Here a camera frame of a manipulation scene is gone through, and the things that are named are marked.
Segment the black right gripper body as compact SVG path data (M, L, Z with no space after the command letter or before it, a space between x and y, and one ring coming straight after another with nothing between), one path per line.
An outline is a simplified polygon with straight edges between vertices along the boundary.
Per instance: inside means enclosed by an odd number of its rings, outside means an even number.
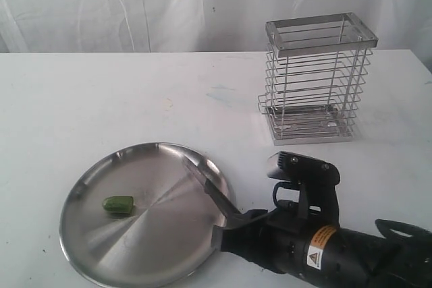
M341 235L334 196L299 202L279 200L275 208L238 227L243 246L236 255L277 274L339 275Z

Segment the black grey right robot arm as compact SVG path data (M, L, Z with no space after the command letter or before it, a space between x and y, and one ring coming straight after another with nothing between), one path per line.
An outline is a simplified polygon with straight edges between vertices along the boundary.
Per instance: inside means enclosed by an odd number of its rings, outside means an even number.
M213 228L211 245L278 275L315 287L430 287L431 233L377 237L330 225L297 203L282 200L271 212L249 210L227 227Z

